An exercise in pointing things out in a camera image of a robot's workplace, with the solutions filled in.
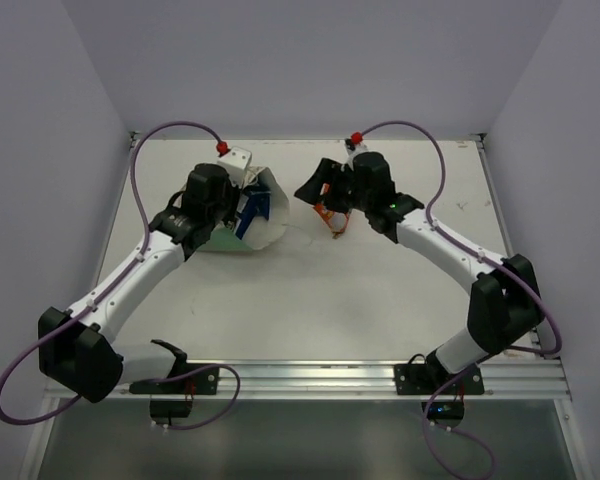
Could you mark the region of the orange snack packet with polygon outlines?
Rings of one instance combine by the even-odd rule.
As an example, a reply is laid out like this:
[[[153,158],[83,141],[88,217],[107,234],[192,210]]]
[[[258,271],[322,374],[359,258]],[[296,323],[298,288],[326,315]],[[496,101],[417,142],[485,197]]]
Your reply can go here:
[[[324,203],[319,201],[313,206],[313,210],[329,228],[333,239],[339,238],[346,232],[352,214],[351,209],[349,209],[346,213],[337,212],[327,209]]]

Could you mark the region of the green printed paper bag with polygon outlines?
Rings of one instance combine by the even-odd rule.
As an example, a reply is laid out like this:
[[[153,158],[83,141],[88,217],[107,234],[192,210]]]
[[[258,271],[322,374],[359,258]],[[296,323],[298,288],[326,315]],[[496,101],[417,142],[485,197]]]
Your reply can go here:
[[[289,215],[289,199],[271,169],[248,167],[235,211],[214,229],[210,240],[199,250],[209,253],[263,250],[284,235]]]

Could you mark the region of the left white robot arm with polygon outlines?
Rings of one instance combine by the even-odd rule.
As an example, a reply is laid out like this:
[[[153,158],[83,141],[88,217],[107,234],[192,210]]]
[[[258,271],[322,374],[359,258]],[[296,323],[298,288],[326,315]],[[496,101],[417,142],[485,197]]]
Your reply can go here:
[[[234,213],[239,196],[225,168],[196,165],[184,190],[172,196],[147,236],[103,283],[66,310],[50,307],[41,315],[40,371],[92,403],[125,383],[181,390],[188,379],[183,350],[163,340],[126,350],[115,349],[114,342],[148,294]]]

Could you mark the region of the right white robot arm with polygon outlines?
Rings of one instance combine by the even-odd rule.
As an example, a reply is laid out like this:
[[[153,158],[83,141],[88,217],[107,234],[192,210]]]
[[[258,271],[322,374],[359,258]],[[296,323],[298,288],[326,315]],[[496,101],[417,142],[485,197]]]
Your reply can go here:
[[[503,258],[474,244],[462,250],[427,218],[425,206],[397,191],[390,166],[378,152],[354,155],[346,164],[324,158],[294,193],[336,213],[358,210],[371,228],[432,262],[469,295],[467,321],[457,334],[424,356],[394,368],[401,394],[448,392],[461,371],[502,353],[543,319],[531,262]]]

